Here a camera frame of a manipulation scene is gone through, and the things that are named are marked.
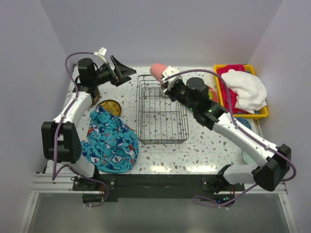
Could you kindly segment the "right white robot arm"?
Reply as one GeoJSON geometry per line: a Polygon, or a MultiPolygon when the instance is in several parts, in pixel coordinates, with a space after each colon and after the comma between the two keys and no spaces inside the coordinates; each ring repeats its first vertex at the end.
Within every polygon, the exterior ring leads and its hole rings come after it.
{"type": "Polygon", "coordinates": [[[238,183],[255,183],[266,191],[274,191],[290,169],[291,149],[270,143],[238,123],[219,103],[208,96],[208,86],[201,78],[160,79],[164,93],[192,111],[195,120],[233,142],[254,161],[250,165],[226,165],[216,175],[215,184],[227,191],[238,183]]]}

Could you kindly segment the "yellow plastic bin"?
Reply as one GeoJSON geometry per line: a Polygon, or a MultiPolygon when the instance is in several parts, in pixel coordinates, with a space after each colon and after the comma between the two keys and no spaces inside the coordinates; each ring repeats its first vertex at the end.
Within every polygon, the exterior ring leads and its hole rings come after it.
{"type": "MultiPolygon", "coordinates": [[[[228,89],[228,87],[225,84],[225,81],[222,79],[221,75],[223,73],[228,72],[230,69],[236,70],[236,71],[243,71],[243,72],[247,72],[247,73],[251,73],[253,75],[255,74],[255,71],[253,69],[253,67],[251,65],[241,65],[241,64],[234,64],[234,65],[215,65],[214,66],[214,72],[217,74],[214,78],[215,78],[215,82],[216,82],[216,86],[217,86],[217,92],[218,92],[218,98],[219,98],[219,104],[221,106],[224,106],[223,104],[223,97],[222,97],[222,93],[223,93],[223,86],[226,88],[226,93],[227,95],[230,95],[230,91],[228,89]]],[[[234,115],[234,117],[243,117],[243,118],[248,118],[248,119],[261,119],[264,117],[268,116],[268,110],[267,107],[263,107],[261,110],[259,111],[255,111],[254,114],[250,114],[248,112],[245,112],[243,110],[240,110],[239,112],[236,111],[236,109],[232,109],[232,113],[234,115]]]]}

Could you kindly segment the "green red plate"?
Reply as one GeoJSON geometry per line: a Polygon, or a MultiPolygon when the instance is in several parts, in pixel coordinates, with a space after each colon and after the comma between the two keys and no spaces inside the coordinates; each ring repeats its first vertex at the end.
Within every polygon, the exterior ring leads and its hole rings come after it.
{"type": "Polygon", "coordinates": [[[218,94],[216,91],[214,91],[213,88],[211,88],[210,86],[208,87],[208,96],[209,99],[218,103],[219,102],[219,98],[218,98],[218,94]]]}

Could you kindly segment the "yellow brown plate far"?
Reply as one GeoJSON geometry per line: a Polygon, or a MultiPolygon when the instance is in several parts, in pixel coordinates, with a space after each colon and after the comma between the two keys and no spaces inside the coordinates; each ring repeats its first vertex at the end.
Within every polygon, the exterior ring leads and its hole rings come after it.
{"type": "Polygon", "coordinates": [[[100,97],[100,92],[99,92],[99,89],[96,88],[93,92],[92,105],[95,105],[97,103],[97,101],[99,100],[99,97],[100,97]]]}

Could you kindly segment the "yellow brown plate near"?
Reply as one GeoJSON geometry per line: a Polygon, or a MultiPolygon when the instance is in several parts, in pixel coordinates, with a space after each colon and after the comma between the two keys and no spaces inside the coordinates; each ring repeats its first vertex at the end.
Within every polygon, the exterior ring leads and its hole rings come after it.
{"type": "Polygon", "coordinates": [[[121,105],[115,100],[103,100],[97,106],[101,106],[114,116],[121,116],[121,105]]]}

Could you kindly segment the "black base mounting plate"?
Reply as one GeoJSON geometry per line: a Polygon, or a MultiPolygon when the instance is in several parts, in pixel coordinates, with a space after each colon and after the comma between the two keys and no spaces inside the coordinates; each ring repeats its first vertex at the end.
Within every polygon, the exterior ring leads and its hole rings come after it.
{"type": "Polygon", "coordinates": [[[243,184],[221,186],[216,175],[151,175],[101,174],[100,180],[108,186],[77,176],[71,177],[72,190],[82,192],[84,204],[117,202],[118,199],[191,199],[204,196],[218,203],[231,200],[245,190],[243,184]]]}

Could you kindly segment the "pink cup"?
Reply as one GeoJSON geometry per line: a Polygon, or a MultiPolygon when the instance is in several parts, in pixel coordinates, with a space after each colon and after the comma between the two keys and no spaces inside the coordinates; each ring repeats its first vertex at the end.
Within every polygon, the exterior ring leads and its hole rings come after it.
{"type": "Polygon", "coordinates": [[[152,64],[150,67],[150,74],[158,81],[161,80],[163,77],[162,73],[166,70],[167,66],[160,64],[160,63],[155,63],[152,64]]]}

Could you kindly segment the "pale green bowl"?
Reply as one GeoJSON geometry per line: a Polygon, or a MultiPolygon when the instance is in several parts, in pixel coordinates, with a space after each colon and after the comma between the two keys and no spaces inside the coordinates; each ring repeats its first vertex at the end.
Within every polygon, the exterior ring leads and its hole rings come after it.
{"type": "Polygon", "coordinates": [[[241,156],[242,156],[242,159],[243,161],[246,163],[246,164],[254,164],[255,161],[251,158],[250,155],[248,155],[245,151],[241,151],[241,156]]]}

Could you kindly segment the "aluminium front rail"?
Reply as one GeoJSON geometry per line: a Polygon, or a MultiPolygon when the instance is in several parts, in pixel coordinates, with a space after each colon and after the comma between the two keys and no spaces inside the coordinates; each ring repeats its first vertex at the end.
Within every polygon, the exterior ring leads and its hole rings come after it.
{"type": "MultiPolygon", "coordinates": [[[[32,184],[32,193],[73,193],[73,174],[60,174],[52,181],[51,174],[36,174],[32,184]]],[[[286,185],[281,183],[273,192],[266,191],[261,187],[254,187],[248,194],[287,194],[286,185]]]]}

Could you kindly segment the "white beige mug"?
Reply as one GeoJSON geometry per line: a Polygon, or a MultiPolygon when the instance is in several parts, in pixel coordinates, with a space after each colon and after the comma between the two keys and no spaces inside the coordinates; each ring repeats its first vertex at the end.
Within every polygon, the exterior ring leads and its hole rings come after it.
{"type": "Polygon", "coordinates": [[[164,93],[164,91],[162,89],[159,90],[159,93],[161,96],[163,96],[165,98],[167,97],[167,95],[164,93]]]}

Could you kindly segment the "white towel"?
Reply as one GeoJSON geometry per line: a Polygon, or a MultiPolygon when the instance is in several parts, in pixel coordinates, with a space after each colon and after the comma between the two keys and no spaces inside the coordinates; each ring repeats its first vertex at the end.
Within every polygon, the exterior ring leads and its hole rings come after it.
{"type": "Polygon", "coordinates": [[[254,114],[267,105],[266,87],[256,75],[230,69],[221,77],[230,91],[230,95],[227,95],[226,88],[222,87],[225,108],[228,109],[231,103],[232,109],[236,109],[237,112],[243,110],[254,114]]]}

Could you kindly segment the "blue patterned bowl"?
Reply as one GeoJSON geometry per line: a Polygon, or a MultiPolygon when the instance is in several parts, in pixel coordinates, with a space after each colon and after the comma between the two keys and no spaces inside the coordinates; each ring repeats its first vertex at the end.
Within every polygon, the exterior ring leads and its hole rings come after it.
{"type": "Polygon", "coordinates": [[[246,118],[237,117],[236,120],[237,120],[240,124],[242,124],[243,126],[245,126],[246,128],[248,128],[249,130],[252,130],[251,123],[250,123],[246,118]]]}

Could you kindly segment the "yellow brown plate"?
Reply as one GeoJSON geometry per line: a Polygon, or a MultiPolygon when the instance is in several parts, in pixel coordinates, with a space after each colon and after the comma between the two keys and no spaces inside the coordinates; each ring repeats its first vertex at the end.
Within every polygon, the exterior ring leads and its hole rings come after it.
{"type": "Polygon", "coordinates": [[[100,97],[100,92],[99,92],[99,89],[96,88],[93,92],[92,105],[95,105],[97,103],[97,101],[99,100],[99,97],[100,97]]]}
{"type": "Polygon", "coordinates": [[[121,116],[121,105],[115,100],[103,100],[97,106],[101,106],[114,116],[121,116]]]}

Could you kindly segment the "blue shark print cloth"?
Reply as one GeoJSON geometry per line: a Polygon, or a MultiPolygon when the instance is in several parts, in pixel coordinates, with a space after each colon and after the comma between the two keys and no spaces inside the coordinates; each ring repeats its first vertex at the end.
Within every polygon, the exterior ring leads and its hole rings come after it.
{"type": "Polygon", "coordinates": [[[136,133],[101,106],[90,113],[86,138],[81,142],[82,155],[101,172],[125,173],[137,162],[136,133]]]}

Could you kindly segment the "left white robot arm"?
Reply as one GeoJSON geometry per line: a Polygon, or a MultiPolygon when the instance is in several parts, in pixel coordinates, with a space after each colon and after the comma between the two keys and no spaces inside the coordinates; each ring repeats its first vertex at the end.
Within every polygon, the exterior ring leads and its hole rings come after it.
{"type": "Polygon", "coordinates": [[[97,64],[85,52],[86,57],[77,63],[78,78],[71,79],[74,90],[68,104],[52,121],[45,121],[41,126],[43,153],[47,160],[53,161],[52,179],[55,180],[61,169],[57,164],[70,168],[78,176],[84,177],[84,186],[89,190],[100,187],[101,179],[98,169],[82,155],[81,141],[76,125],[85,111],[95,105],[100,92],[99,85],[111,83],[118,87],[131,80],[136,70],[122,64],[111,56],[112,65],[105,60],[104,55],[95,52],[102,59],[103,65],[97,64]]]}

